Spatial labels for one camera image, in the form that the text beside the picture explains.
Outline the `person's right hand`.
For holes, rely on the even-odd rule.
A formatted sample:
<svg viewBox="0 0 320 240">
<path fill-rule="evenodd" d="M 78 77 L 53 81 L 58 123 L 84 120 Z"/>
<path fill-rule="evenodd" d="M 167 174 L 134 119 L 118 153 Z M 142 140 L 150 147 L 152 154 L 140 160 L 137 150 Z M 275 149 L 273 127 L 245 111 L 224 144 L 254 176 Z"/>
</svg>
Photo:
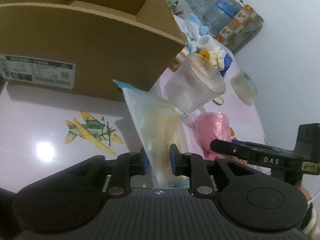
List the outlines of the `person's right hand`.
<svg viewBox="0 0 320 240">
<path fill-rule="evenodd" d="M 308 210 L 300 226 L 300 230 L 302 230 L 302 232 L 310 239 L 319 240 L 319 215 L 313 207 L 310 193 L 303 187 L 303 185 L 300 187 L 300 191 L 302 191 L 308 201 Z"/>
</svg>

